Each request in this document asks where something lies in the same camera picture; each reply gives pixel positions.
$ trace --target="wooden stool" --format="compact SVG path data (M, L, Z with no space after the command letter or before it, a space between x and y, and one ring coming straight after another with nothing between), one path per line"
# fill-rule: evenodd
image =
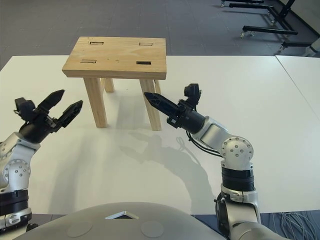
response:
M84 79L97 128L107 127L103 92L115 91L113 78L139 79L151 128L161 130L159 112L143 93L160 93L158 80L166 79L165 38L82 36L62 71L67 77Z

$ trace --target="gray floor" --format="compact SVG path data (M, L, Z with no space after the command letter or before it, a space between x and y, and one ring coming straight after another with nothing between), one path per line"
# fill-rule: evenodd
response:
M68 55L79 36L166 38L167 55L272 56L280 35L240 39L243 25L268 27L266 13L221 8L220 0L0 0L0 69L11 56ZM317 39L293 15L287 20L299 32L291 41ZM283 55L303 52L291 47Z

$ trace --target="metal stand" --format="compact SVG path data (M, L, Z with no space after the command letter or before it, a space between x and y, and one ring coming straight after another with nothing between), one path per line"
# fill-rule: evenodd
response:
M271 22L271 25L274 26L276 23L279 23L283 29L274 29L267 27L259 26L243 26L241 38L245 36L247 31L251 32L261 32L261 33L272 33L272 34L283 34L283 35L297 35L298 32L295 31L292 26L286 21L286 16L288 15L292 4L295 0L289 0L282 10L278 12L275 10L272 5L251 5L245 3L230 3L229 8L246 8L246 9L267 9L269 14L271 14L274 20Z
M305 42L305 41L284 41L281 44L281 47L279 49L279 53L281 53L284 49L288 47L309 47L312 44L312 42Z
M221 0L221 7L225 6L225 2L249 3L249 4L263 4L264 0Z

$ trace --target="stool leg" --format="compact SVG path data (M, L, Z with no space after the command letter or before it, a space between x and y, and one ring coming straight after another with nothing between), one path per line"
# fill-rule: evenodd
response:
M140 85L141 85L141 90L142 90L142 94L143 94L143 98L146 106L146 111L148 112L151 128L153 131L160 131L161 122L160 122L159 111L150 105L150 103L148 102L148 100L144 95L144 92L149 92L149 93L156 92L154 82L153 80L140 79Z
M156 92L157 94L161 94L161 89L160 89L159 80L154 80L154 86L155 86L155 92Z
M107 116L100 78L83 78L97 128L107 127Z
M103 78L104 80L104 90L107 93L113 93L115 91L114 81L112 78Z

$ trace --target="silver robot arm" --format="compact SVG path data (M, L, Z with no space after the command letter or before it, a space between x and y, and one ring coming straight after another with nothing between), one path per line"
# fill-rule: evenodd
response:
M185 87L184 95L188 99L179 100L178 105L158 93L144 95L153 107L169 116L168 124L185 129L195 140L221 154L222 184L215 210L222 234L231 240L286 239L261 225L251 143L228 133L220 123L196 111L201 95L198 84Z
M31 100L15 100L16 110L25 123L0 143L0 234L27 224L32 217L28 206L31 158L50 133L65 128L80 112L82 101L70 105L59 119L49 110L62 98L64 90L51 93L36 108Z
M30 161L40 144L26 141L14 132L0 144L0 231L28 222L31 208L28 207Z

